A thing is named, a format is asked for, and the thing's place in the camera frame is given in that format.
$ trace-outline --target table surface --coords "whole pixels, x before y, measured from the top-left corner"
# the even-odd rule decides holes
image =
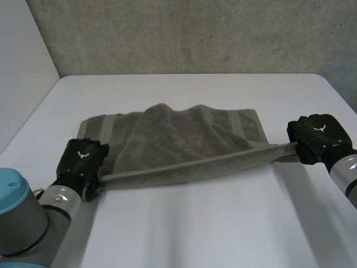
[[[357,141],[357,116],[312,74],[103,75],[61,79],[0,155],[32,189],[55,179],[82,120],[204,104],[253,108],[270,143],[329,113]],[[219,179],[109,191],[84,204],[52,267],[357,267],[357,212],[322,164],[268,164]]]

